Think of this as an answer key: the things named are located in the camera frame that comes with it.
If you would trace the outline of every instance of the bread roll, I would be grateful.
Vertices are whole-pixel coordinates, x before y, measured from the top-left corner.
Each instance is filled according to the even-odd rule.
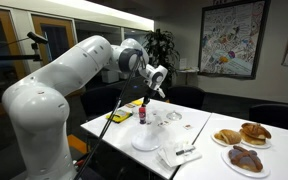
[[[271,139],[271,134],[259,123],[244,123],[242,128],[245,134],[257,139]]]
[[[228,156],[231,159],[231,163],[240,168],[252,172],[261,172],[263,169],[261,160],[253,150],[248,151],[242,147],[233,146],[233,149],[228,152]]]
[[[241,135],[229,129],[222,129],[214,135],[216,139],[224,141],[226,144],[238,144],[241,142]]]
[[[254,144],[254,145],[264,145],[266,143],[266,140],[265,139],[258,139],[258,138],[254,138],[254,137],[251,137],[251,136],[248,136],[247,134],[244,133],[244,130],[241,129],[240,130],[240,134],[242,136],[242,139],[245,141],[245,142],[248,142],[250,144]]]

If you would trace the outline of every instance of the wall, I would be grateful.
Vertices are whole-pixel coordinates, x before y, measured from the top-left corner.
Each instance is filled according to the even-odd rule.
[[[153,30],[154,21],[139,16],[131,15],[117,10],[108,13],[92,12],[87,6],[84,9],[62,5],[58,0],[0,0],[0,9],[11,11],[12,20],[18,39],[27,38],[27,33],[34,31],[31,14],[41,14],[62,19],[79,19],[115,26],[129,27],[141,30]],[[19,43],[23,54],[34,54],[30,41]],[[25,61],[26,72],[33,72],[41,67],[40,62]]]
[[[176,48],[191,66],[198,64],[202,7],[210,5],[210,0],[184,1],[177,12],[155,21],[155,28],[173,32]],[[287,41],[288,1],[271,0],[256,79],[190,75],[189,84],[212,93],[288,103],[288,67],[281,66]]]

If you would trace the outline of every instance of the framed poster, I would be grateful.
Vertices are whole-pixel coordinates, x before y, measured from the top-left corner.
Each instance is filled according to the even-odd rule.
[[[269,0],[202,9],[199,74],[255,79]]]
[[[213,0],[213,5],[225,4],[239,0]]]

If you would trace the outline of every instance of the cable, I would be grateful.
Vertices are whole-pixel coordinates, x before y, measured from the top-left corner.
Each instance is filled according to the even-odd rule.
[[[17,41],[10,42],[10,43],[8,43],[8,44],[5,44],[5,45],[3,45],[3,46],[0,46],[0,49],[3,48],[3,47],[5,47],[5,46],[8,46],[8,45],[10,45],[10,44],[14,44],[14,43],[17,43],[17,42],[20,42],[20,41],[24,41],[24,40],[26,40],[26,39],[30,39],[30,38],[24,38],[24,39],[21,39],[21,40],[17,40]]]
[[[80,168],[80,170],[78,171],[78,173],[77,173],[76,176],[74,177],[74,180],[79,180],[79,178],[82,176],[82,174],[83,174],[83,172],[84,172],[84,170],[85,170],[85,167],[89,164],[89,162],[90,162],[91,158],[93,157],[96,149],[98,148],[99,144],[101,143],[101,141],[102,141],[102,139],[103,139],[103,137],[104,137],[104,135],[105,135],[108,127],[110,126],[110,124],[111,124],[111,122],[112,122],[112,120],[113,120],[113,117],[114,117],[114,115],[115,115],[118,107],[119,107],[120,104],[121,104],[121,101],[122,101],[122,98],[123,98],[123,96],[124,96],[126,87],[128,87],[128,84],[130,83],[131,78],[133,77],[135,71],[138,69],[138,66],[139,66],[139,64],[140,64],[140,56],[141,56],[142,54],[141,54],[139,51],[136,51],[136,52],[137,52],[137,55],[138,55],[138,56],[137,56],[135,65],[134,65],[134,67],[133,67],[133,69],[132,69],[132,71],[131,71],[131,74],[129,75],[126,83],[124,84],[124,87],[123,87],[122,92],[121,92],[121,94],[120,94],[120,96],[119,96],[119,98],[118,98],[118,101],[116,102],[115,107],[114,107],[114,109],[113,109],[110,117],[108,118],[107,122],[105,123],[105,125],[104,125],[104,127],[103,127],[103,129],[102,129],[102,132],[101,132],[100,136],[98,137],[98,140],[97,140],[96,144],[94,145],[94,148],[92,148],[91,152],[90,152],[90,153],[88,154],[88,156],[86,157],[86,159],[85,159],[82,167]]]

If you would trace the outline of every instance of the paper napkin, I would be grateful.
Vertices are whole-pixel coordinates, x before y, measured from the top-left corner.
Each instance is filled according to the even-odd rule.
[[[181,155],[176,155],[176,152],[178,151],[183,149],[191,149],[193,147],[194,145],[190,145],[185,142],[169,142],[164,144],[164,146],[159,149],[158,154],[166,162],[167,165],[174,167],[202,157],[202,154],[197,151],[196,146],[195,150],[193,151]]]
[[[139,106],[139,105],[143,104],[143,101],[141,101],[141,100],[134,100],[134,101],[132,101],[132,104],[135,104],[136,106]]]

